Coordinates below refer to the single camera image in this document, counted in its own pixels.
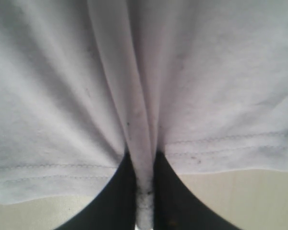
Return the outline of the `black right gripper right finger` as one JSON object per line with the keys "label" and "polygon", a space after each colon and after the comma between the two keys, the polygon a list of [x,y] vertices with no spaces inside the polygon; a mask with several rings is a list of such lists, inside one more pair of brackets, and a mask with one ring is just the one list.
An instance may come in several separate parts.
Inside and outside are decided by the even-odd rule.
{"label": "black right gripper right finger", "polygon": [[179,179],[164,153],[158,151],[154,163],[155,230],[235,230],[199,200]]}

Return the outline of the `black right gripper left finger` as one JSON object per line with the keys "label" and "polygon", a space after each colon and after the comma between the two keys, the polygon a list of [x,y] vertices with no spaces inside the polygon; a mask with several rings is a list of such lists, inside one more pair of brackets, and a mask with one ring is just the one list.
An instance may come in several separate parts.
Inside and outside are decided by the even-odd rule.
{"label": "black right gripper left finger", "polygon": [[117,171],[82,211],[59,230],[134,230],[136,222],[136,177],[129,153]]}

